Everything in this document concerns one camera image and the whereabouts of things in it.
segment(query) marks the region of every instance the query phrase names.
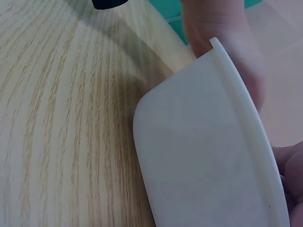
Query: plastic container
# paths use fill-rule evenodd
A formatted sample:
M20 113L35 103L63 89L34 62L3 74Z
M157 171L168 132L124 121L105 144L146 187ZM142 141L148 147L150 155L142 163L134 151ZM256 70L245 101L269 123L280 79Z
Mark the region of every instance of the plastic container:
M220 44L147 93L134 141L157 227L288 227L258 112Z

